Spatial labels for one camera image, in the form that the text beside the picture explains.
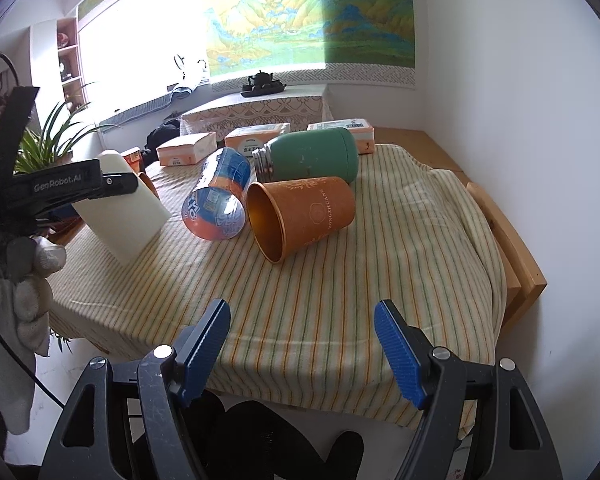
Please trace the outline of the white gloved left hand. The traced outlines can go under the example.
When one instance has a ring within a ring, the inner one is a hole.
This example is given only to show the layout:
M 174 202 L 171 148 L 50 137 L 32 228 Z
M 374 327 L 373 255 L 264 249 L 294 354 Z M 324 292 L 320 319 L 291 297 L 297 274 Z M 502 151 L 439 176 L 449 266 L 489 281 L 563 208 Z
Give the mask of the white gloved left hand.
M 67 261 L 64 246 L 42 236 L 18 237 L 6 245 L 0 265 L 0 336 L 20 359 L 50 352 L 48 278 Z

